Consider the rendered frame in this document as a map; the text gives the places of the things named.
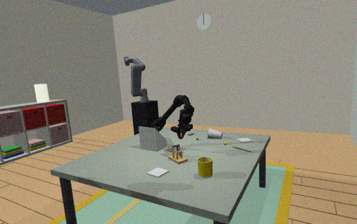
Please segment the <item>yellow cup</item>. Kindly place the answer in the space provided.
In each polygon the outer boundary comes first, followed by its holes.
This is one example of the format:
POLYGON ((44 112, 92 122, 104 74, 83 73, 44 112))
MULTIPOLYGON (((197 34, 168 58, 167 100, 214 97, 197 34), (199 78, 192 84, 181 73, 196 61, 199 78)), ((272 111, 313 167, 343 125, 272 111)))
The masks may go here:
POLYGON ((212 158, 200 157, 198 158, 198 171, 201 178, 212 177, 212 158))

